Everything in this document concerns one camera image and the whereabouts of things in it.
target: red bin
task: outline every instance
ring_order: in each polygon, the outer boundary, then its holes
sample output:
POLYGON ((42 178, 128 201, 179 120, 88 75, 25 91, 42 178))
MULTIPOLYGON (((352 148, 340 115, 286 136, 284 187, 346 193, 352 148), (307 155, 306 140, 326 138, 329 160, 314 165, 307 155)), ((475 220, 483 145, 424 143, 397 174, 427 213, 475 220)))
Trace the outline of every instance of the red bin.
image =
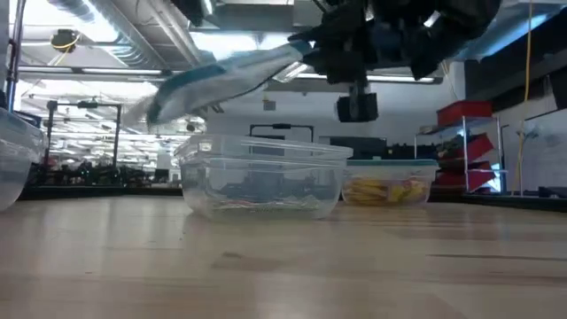
POLYGON ((437 124, 441 127, 461 121, 462 117, 492 117, 491 102, 459 101, 437 111, 437 124))

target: ceiling light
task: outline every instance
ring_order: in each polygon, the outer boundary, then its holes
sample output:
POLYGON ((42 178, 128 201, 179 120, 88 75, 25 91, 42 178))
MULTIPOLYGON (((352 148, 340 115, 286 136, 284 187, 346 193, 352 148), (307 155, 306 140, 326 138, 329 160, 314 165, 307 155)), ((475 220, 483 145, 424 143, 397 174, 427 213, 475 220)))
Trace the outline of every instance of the ceiling light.
POLYGON ((118 159, 118 161, 123 163, 137 163, 138 159, 118 159))
POLYGON ((122 129, 132 134, 137 134, 137 135, 143 134, 141 131, 133 128, 122 128, 122 129))
MULTIPOLYGON (((91 132, 53 132, 51 136, 59 137, 78 137, 78 138, 92 138, 92 137, 114 137, 114 133, 91 133, 91 132)), ((143 141, 152 142, 151 139, 173 139, 173 140, 186 140, 190 137, 190 134, 181 135, 159 135, 157 137, 153 134, 128 134, 120 133, 120 140, 132 140, 132 141, 143 141)))
MULTIPOLYGON (((299 74, 298 79, 318 79, 326 80, 326 75, 320 74, 299 74)), ((435 79, 433 78, 422 78, 416 80, 411 76, 390 76, 390 75, 368 75, 367 79, 369 82, 400 82, 400 83, 433 83, 435 79)))
POLYGON ((282 72, 280 72, 279 74, 276 74, 274 76, 274 80, 279 81, 279 82, 283 82, 283 83, 290 82, 291 80, 298 77, 298 75, 305 72, 308 68, 309 68, 308 65, 305 65, 305 64, 300 63, 300 62, 294 62, 294 63, 290 64, 288 67, 286 67, 282 72))
POLYGON ((214 9, 213 9, 213 3, 211 2, 211 0, 201 0, 201 3, 204 6, 203 16, 206 17, 206 16, 213 14, 214 9))
POLYGON ((200 50, 211 51, 217 60, 228 58, 235 52, 258 49, 251 35, 222 35, 200 32, 191 32, 190 34, 200 50))
POLYGON ((424 26, 426 27, 432 27, 435 24, 435 21, 437 21, 437 19, 439 19, 439 17, 441 16, 441 13, 439 12, 434 12, 428 19, 427 21, 425 21, 423 23, 424 26))
POLYGON ((160 75, 160 70, 136 70, 127 68, 99 68, 85 67, 82 71, 86 74, 119 74, 119 75, 160 75))
POLYGON ((102 119, 104 118, 104 117, 102 117, 102 116, 100 116, 100 115, 98 115, 98 114, 94 114, 93 112, 89 112, 89 111, 87 111, 87 112, 85 113, 85 116, 91 117, 91 118, 93 118, 93 119, 95 119, 95 120, 102 120, 102 119))
POLYGON ((83 149, 83 150, 87 149, 87 147, 80 145, 78 142, 80 142, 80 141, 77 141, 77 143, 72 142, 72 143, 69 143, 68 145, 76 147, 76 148, 80 148, 80 149, 83 149))
POLYGON ((63 66, 19 66, 18 72, 21 73, 44 73, 44 74, 67 74, 72 73, 71 67, 63 66))

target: ceiling pipe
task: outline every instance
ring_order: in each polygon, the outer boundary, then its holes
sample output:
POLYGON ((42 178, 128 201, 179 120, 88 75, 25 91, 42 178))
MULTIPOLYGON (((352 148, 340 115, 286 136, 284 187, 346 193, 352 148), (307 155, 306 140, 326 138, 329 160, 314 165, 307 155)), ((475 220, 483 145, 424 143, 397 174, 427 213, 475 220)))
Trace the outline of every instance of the ceiling pipe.
MULTIPOLYGON (((52 46, 53 44, 49 40, 26 40, 22 41, 21 46, 33 47, 33 46, 52 46)), ((86 42, 79 40, 75 45, 77 46, 87 46, 91 48, 128 48, 130 44, 127 43, 106 43, 106 42, 86 42)))
MULTIPOLYGON (((74 81, 126 81, 126 82, 163 82, 171 75, 183 71, 166 70, 135 70, 124 68, 98 68, 98 67, 68 67, 68 66, 21 66, 19 68, 22 78, 74 81)), ((326 83, 324 75, 303 73, 297 80, 322 81, 326 83)), ((431 77, 415 81, 411 75, 403 74, 369 74, 369 82, 404 82, 413 84, 440 84, 443 78, 431 77)))
POLYGON ((159 14, 158 8, 156 7, 156 2, 152 0, 145 0, 148 9, 152 17, 158 22, 159 26, 163 29, 166 33, 167 37, 174 43, 177 50, 181 52, 183 57, 187 59, 187 61, 192 65, 198 65, 198 60, 193 56, 190 49, 183 43, 183 41, 179 38, 179 35, 170 28, 169 24, 164 20, 164 18, 159 14))
POLYGON ((166 21, 169 22, 169 24, 173 27, 177 35, 179 35, 179 38, 181 39, 183 44, 185 44, 185 47, 187 47, 187 49, 195 59, 196 65, 200 64, 200 62, 202 62, 200 51, 197 45, 195 44, 195 42, 193 42, 193 39, 191 38, 189 31, 183 30, 183 28, 179 25, 179 23, 175 19, 174 14, 171 12, 171 5, 165 4, 164 0, 150 0, 150 1, 153 1, 156 9, 161 11, 163 16, 166 18, 166 21))
POLYGON ((110 0, 47 0, 64 12, 79 18, 85 25, 97 27, 102 18, 118 34, 122 47, 105 48, 127 66, 134 68, 168 68, 165 60, 110 0))

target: whiteboard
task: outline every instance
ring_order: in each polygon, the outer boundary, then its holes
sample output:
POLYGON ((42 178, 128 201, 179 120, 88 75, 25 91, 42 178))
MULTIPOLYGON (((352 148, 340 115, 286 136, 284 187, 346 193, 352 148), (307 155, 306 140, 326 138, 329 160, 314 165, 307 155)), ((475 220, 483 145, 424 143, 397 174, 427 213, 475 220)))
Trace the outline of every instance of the whiteboard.
MULTIPOLYGON (((528 120, 524 127, 535 129, 537 137, 524 144, 523 188, 537 191, 540 186, 567 187, 567 109, 528 120)), ((508 191, 517 191, 518 131, 520 123, 502 128, 504 163, 508 191)))

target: shelving unit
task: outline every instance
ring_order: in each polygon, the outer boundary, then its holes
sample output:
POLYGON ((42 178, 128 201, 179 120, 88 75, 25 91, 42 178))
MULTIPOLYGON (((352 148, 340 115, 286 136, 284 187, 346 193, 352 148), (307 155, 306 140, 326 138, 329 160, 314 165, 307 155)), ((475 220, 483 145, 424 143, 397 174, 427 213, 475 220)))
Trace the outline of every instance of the shelving unit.
POLYGON ((471 192, 469 178, 470 173, 499 173, 500 174, 500 181, 501 181, 501 193, 504 193, 505 190, 505 183, 503 182, 503 175, 507 174, 508 171, 502 169, 502 136, 501 136, 501 124, 499 117, 466 117, 463 116, 461 121, 457 121, 456 123, 448 126, 441 126, 432 129, 429 132, 419 133, 416 134, 414 138, 414 155, 417 159, 417 140, 419 136, 447 136, 447 135, 456 135, 460 130, 465 132, 463 134, 463 157, 458 159, 447 159, 447 161, 454 162, 456 166, 462 165, 464 167, 464 176, 465 176, 465 188, 466 192, 471 192), (496 121, 496 127, 498 130, 498 161, 500 164, 500 169, 484 169, 484 168, 473 168, 470 169, 470 164, 473 162, 470 161, 469 157, 469 142, 467 140, 467 130, 471 128, 476 128, 483 126, 485 124, 491 123, 496 121))

